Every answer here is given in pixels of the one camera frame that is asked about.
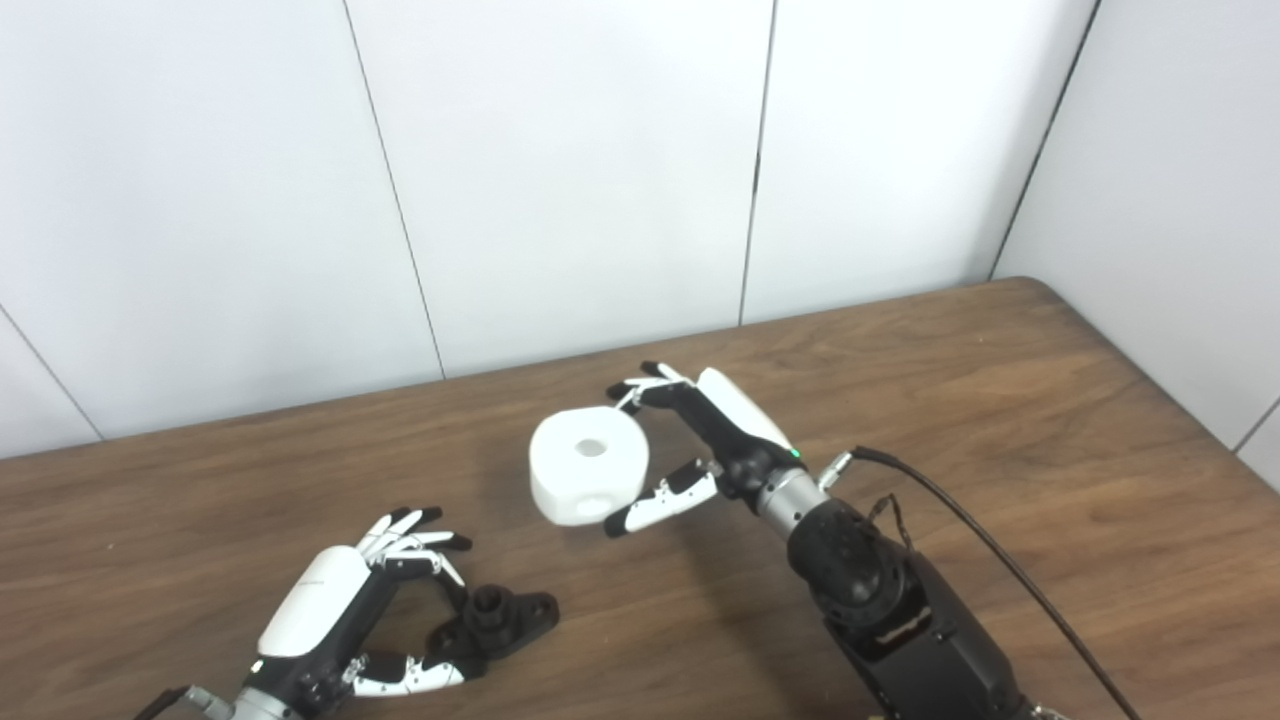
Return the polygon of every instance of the robotic hand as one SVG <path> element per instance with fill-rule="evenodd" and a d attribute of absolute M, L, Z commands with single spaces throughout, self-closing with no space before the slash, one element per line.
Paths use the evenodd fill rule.
<path fill-rule="evenodd" d="M 513 596 L 484 585 L 468 593 L 442 550 L 470 550 L 451 532 L 415 532 L 440 518 L 439 507 L 402 507 L 380 518 L 353 546 L 316 555 L 257 641 L 259 659 L 239 696 L 228 703 L 200 687 L 166 691 L 136 720 L 178 700 L 210 720 L 311 720 L 348 697 L 392 697 L 435 691 L 484 675 L 556 626 L 559 610 L 547 593 Z M 458 616 L 428 638 L 426 655 L 362 651 L 399 584 L 433 578 Z"/>
<path fill-rule="evenodd" d="M 727 377 L 705 369 L 694 382 L 666 364 L 607 392 L 617 407 L 676 414 L 714 460 L 694 460 L 628 507 L 611 515 L 611 537 L 690 510 L 716 495 L 742 500 L 787 544 L 787 560 L 809 584 L 823 624 L 861 680 L 897 720 L 1065 720 L 1033 706 L 995 641 L 933 565 L 827 495 L 855 457 L 844 452 L 817 479 L 773 421 Z"/>

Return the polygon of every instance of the white cylindrical object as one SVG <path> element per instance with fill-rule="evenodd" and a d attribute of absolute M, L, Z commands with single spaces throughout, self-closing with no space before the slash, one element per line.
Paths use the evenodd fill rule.
<path fill-rule="evenodd" d="M 644 430 L 613 407 L 557 413 L 529 443 L 534 502 L 557 525 L 603 521 L 640 495 L 648 468 Z"/>

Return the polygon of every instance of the wood grain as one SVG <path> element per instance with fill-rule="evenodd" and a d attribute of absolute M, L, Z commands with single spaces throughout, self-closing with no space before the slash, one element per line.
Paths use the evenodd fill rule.
<path fill-rule="evenodd" d="M 563 621 L 484 680 L 342 716 L 864 717 L 781 543 L 713 501 L 608 541 L 534 509 L 538 421 L 602 401 L 643 359 L 733 377 L 813 464 L 854 443 L 913 462 L 1037 578 L 1149 720 L 1280 707 L 1280 498 L 1046 287 L 945 291 L 0 462 L 3 717 L 132 717 L 169 685 L 234 693 L 311 557 L 397 505 L 475 538 L 472 583 L 549 591 Z M 641 415 L 653 470 L 698 451 Z M 1078 720 L 1120 717 L 968 532 L 888 470 L 918 546 Z M 407 588 L 374 638 L 444 618 Z"/>

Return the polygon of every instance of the metal connector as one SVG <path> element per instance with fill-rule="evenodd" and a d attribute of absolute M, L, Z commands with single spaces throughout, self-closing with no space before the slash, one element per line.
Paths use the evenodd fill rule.
<path fill-rule="evenodd" d="M 1062 715 L 1060 712 L 1055 712 L 1055 711 L 1044 707 L 1043 705 L 1037 705 L 1032 710 L 1032 717 L 1034 717 L 1036 720 L 1071 720 L 1066 715 Z"/>
<path fill-rule="evenodd" d="M 182 696 L 187 703 L 196 706 L 209 720 L 230 720 L 234 710 L 225 700 L 198 685 L 191 685 Z"/>
<path fill-rule="evenodd" d="M 831 461 L 831 465 L 827 465 L 827 469 L 818 474 L 818 489 L 827 492 L 831 486 L 836 484 L 836 480 L 840 479 L 840 474 L 845 471 L 845 468 L 847 468 L 852 460 L 854 455 L 847 450 L 837 455 L 836 459 Z"/>

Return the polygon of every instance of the white wall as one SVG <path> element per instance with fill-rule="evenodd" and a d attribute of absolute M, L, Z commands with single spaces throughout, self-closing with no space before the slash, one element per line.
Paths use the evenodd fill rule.
<path fill-rule="evenodd" d="M 445 373 L 737 323 L 769 0 L 353 0 Z"/>
<path fill-rule="evenodd" d="M 1229 447 L 1280 397 L 1277 35 L 1270 0 L 1102 3 L 997 269 L 1044 279 Z"/>
<path fill-rule="evenodd" d="M 977 279 L 1088 6 L 780 0 L 746 277 L 771 0 L 3 4 L 0 455 Z"/>
<path fill-rule="evenodd" d="M 0 137 L 0 305 L 106 437 L 440 377 L 339 3 L 6 3 Z"/>
<path fill-rule="evenodd" d="M 1092 0 L 782 0 L 745 319 L 987 279 Z"/>

